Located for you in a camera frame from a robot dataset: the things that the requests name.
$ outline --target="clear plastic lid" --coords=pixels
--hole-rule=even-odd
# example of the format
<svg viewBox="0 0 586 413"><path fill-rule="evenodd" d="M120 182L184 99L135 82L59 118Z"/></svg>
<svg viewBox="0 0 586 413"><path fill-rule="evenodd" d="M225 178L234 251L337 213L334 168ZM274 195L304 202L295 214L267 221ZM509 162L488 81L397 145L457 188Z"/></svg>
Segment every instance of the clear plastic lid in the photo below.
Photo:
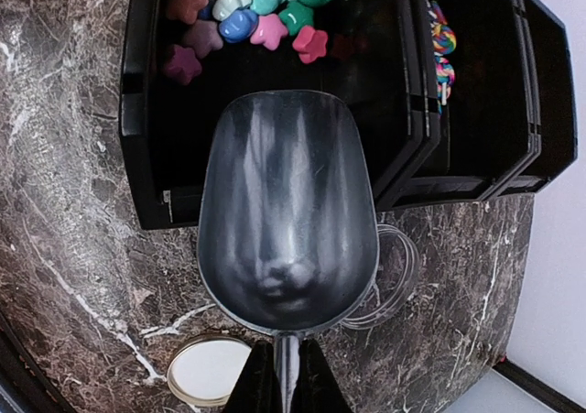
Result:
<svg viewBox="0 0 586 413"><path fill-rule="evenodd" d="M418 282L419 251L413 241L392 225L378 224L380 257L375 281L358 309L342 326L366 330L392 318Z"/></svg>

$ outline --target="black edge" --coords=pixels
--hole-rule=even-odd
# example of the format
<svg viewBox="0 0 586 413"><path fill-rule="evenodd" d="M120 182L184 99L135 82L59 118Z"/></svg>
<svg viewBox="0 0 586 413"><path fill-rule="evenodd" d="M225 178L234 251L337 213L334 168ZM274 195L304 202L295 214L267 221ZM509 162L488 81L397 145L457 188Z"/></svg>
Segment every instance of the black edge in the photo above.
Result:
<svg viewBox="0 0 586 413"><path fill-rule="evenodd" d="M586 413L586 408L576 404L506 358L497 364L494 370L558 413Z"/></svg>
<svg viewBox="0 0 586 413"><path fill-rule="evenodd" d="M423 76L422 88L424 99L424 112L412 111L414 123L420 123L424 127L424 140L415 155L409 160L402 172L396 177L393 185L382 195L382 202L386 207L393 206L401 197L402 191L409 180L417 173L425 163L431 152L438 146L441 140L440 116L437 112L437 76L435 61L433 59L433 43L431 30L429 29L429 16L427 0L411 0L413 6L414 22L418 44L419 57L422 60L421 72ZM429 94L434 94L430 101Z"/></svg>
<svg viewBox="0 0 586 413"><path fill-rule="evenodd" d="M75 413L0 314L0 407L3 400L18 413Z"/></svg>
<svg viewBox="0 0 586 413"><path fill-rule="evenodd" d="M526 88L527 123L529 124L527 152L526 155L522 157L519 161L517 161L517 163L514 166L512 166L508 171L506 171L504 174L502 174L498 179L494 181L493 186L490 187L487 191L485 191L483 195L481 195L481 197L479 198L479 200L481 201L488 201L498 196L502 191L506 190L509 182L511 182L515 177L520 175L526 168L528 168L531 165L531 163L533 163L537 159L537 157L539 157L539 153L541 152L541 137L538 136L537 124L535 120L535 115L538 114L538 112L535 112L536 96L533 93L534 87L531 77L531 72L535 72L536 69L535 59L531 58L534 61L534 63L533 66L530 67L529 57L527 56L526 49L526 18L522 16L523 11L519 7L518 0L511 0L511 7L511 10L513 11L515 18L516 31L518 35L518 41L520 44L519 53L521 56L521 66L523 68L523 80L525 81Z"/></svg>
<svg viewBox="0 0 586 413"><path fill-rule="evenodd" d="M120 84L120 142L136 213L146 230L169 227L157 194L148 147L148 79L159 0L130 0Z"/></svg>
<svg viewBox="0 0 586 413"><path fill-rule="evenodd" d="M413 95L422 97L421 68L416 54L417 42L413 30L410 0L396 0L399 31L401 37L401 49L403 54L404 76L406 83L406 112L408 122L408 138L396 158L389 164L385 172L378 177L373 185L374 202L379 210L387 210L392 204L386 200L389 190L398 190L400 186L395 183L395 177L413 157L423 140L423 128L419 119L412 114Z"/></svg>
<svg viewBox="0 0 586 413"><path fill-rule="evenodd" d="M525 0L520 0L520 1L521 1L521 3L523 3L523 6L525 7L525 4L524 4ZM531 2L533 2L533 4L535 4L543 13L545 13L549 19L554 21L556 25L558 25L559 27L562 28L562 30L565 34L566 60L569 64L568 71L570 74L570 85L572 88L575 88L574 78L573 78L573 73L572 73L572 66L571 66L570 44L568 42L568 33L566 30L566 25L563 23L563 21L561 19L559 19L559 17L556 14L554 14L547 6L545 6L541 2L541 0L531 0ZM533 55L533 43L531 43L530 48L531 48L531 54ZM572 118L573 118L573 135L574 135L574 143L573 143L574 153L573 153L572 161L569 162L569 164L565 168L568 168L573 162L575 162L578 159L578 114L576 111L576 97L575 97L574 93L572 94ZM556 176L554 176L554 177L547 177L546 179L544 179L543 182L536 185L536 189L534 190L534 192L539 192L540 190L545 189L561 173L562 172L556 174Z"/></svg>

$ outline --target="pink star candy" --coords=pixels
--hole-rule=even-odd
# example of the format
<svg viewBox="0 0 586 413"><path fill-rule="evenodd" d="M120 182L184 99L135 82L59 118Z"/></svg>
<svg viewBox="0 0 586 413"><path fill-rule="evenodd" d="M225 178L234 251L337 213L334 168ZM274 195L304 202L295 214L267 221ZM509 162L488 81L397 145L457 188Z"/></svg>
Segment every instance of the pink star candy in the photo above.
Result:
<svg viewBox="0 0 586 413"><path fill-rule="evenodd" d="M258 28L253 36L250 37L250 43L264 45L267 49L275 51L278 49L281 39L288 36L288 34L289 30L278 15L260 16L258 18Z"/></svg>
<svg viewBox="0 0 586 413"><path fill-rule="evenodd" d="M168 59L163 65L163 74L181 85L189 85L194 77L201 74L202 68L195 57L195 51L179 45L168 49Z"/></svg>
<svg viewBox="0 0 586 413"><path fill-rule="evenodd" d="M323 30L316 30L312 26L305 26L299 31L293 41L293 49L299 53L299 58L305 64L311 63L327 54L326 44L328 34Z"/></svg>
<svg viewBox="0 0 586 413"><path fill-rule="evenodd" d="M178 19L185 24L193 24L198 18L200 10L205 8L209 0L168 0L167 19Z"/></svg>
<svg viewBox="0 0 586 413"><path fill-rule="evenodd" d="M181 44L191 47L198 59L205 58L212 51L223 47L223 39L218 33L218 23L215 21L195 21L183 36Z"/></svg>

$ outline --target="star-shaped candy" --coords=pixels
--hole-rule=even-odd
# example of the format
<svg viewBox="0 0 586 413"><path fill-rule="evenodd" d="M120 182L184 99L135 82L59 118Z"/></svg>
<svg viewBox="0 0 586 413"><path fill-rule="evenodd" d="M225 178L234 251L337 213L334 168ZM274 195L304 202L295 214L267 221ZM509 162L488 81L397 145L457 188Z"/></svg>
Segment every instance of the star-shaped candy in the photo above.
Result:
<svg viewBox="0 0 586 413"><path fill-rule="evenodd" d="M180 45L172 45L168 49L168 59L163 65L162 72L171 80L186 86L194 77L201 74L202 68L195 57L195 51Z"/></svg>
<svg viewBox="0 0 586 413"><path fill-rule="evenodd" d="M287 26L291 36L296 36L302 27L313 26L313 9L298 1L290 1L278 17Z"/></svg>
<svg viewBox="0 0 586 413"><path fill-rule="evenodd" d="M277 15L261 16L258 20L258 28L250 38L250 42L255 45L264 45L267 49L275 51L281 39L288 34L289 30Z"/></svg>
<svg viewBox="0 0 586 413"><path fill-rule="evenodd" d="M178 19L185 24L193 24L198 18L198 12L205 8L208 0L168 0L167 19Z"/></svg>
<svg viewBox="0 0 586 413"><path fill-rule="evenodd" d="M183 36L181 44L191 47L198 59L205 58L212 51L223 47L223 39L218 33L218 23L215 21L195 21Z"/></svg>
<svg viewBox="0 0 586 413"><path fill-rule="evenodd" d="M301 61L308 64L318 58L325 57L328 52L326 50L327 43L328 33L316 30L311 26L305 26L293 41L293 49L299 53Z"/></svg>

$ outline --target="blue candy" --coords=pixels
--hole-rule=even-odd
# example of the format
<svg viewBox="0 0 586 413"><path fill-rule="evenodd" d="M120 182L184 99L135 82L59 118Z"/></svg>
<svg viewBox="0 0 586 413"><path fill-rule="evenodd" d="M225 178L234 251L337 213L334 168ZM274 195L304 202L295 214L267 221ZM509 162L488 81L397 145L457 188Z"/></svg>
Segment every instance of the blue candy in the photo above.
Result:
<svg viewBox="0 0 586 413"><path fill-rule="evenodd" d="M208 4L198 13L198 19L201 19L203 21L212 21L212 9L215 3L216 0L208 0Z"/></svg>
<svg viewBox="0 0 586 413"><path fill-rule="evenodd" d="M220 34L229 44L248 39L258 27L258 15L252 10L235 10L218 27Z"/></svg>

